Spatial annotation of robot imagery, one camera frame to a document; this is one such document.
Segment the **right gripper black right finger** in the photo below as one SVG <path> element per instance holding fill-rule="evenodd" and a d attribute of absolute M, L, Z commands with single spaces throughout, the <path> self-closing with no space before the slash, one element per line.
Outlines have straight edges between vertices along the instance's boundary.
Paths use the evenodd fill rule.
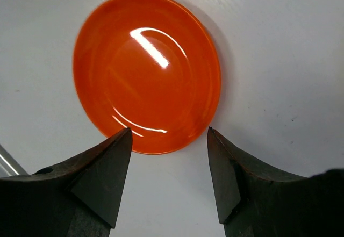
<path fill-rule="evenodd" d="M 312 177 L 273 167 L 213 128 L 207 150 L 226 236 L 343 236 L 343 170 Z"/>

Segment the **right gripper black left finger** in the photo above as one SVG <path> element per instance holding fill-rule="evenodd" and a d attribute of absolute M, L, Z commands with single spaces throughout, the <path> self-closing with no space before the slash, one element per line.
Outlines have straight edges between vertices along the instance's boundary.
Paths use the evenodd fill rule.
<path fill-rule="evenodd" d="M 1 178 L 1 236 L 109 236 L 132 143 L 125 128 L 34 174 Z"/>

